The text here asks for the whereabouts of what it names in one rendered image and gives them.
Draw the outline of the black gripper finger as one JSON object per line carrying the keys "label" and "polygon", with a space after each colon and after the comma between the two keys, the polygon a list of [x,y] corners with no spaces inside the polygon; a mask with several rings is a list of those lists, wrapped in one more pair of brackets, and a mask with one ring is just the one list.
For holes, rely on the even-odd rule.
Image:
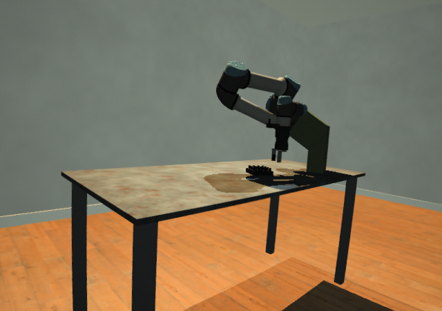
{"label": "black gripper finger", "polygon": [[278,150],[277,162],[281,162],[282,152],[287,152],[286,150]]}
{"label": "black gripper finger", "polygon": [[271,161],[276,161],[276,151],[279,149],[272,149]]}

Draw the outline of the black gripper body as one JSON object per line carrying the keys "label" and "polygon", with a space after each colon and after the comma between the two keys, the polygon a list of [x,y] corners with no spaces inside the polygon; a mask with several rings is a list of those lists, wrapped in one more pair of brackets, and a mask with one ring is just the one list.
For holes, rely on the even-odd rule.
{"label": "black gripper body", "polygon": [[290,132],[290,117],[276,117],[276,124],[270,124],[271,119],[269,119],[269,123],[267,123],[267,128],[275,128],[276,129],[276,143],[275,149],[279,150],[288,150],[288,138]]}

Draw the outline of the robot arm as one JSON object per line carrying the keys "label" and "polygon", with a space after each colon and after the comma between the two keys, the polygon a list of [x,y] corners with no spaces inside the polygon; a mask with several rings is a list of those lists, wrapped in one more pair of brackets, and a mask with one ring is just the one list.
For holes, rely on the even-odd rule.
{"label": "robot arm", "polygon": [[[285,75],[278,79],[248,72],[248,67],[240,62],[229,62],[216,87],[218,99],[228,109],[237,110],[253,119],[276,124],[276,117],[290,117],[290,130],[299,117],[306,115],[307,106],[293,102],[300,84],[292,77]],[[266,110],[241,98],[238,89],[254,88],[271,94],[266,103]]]}

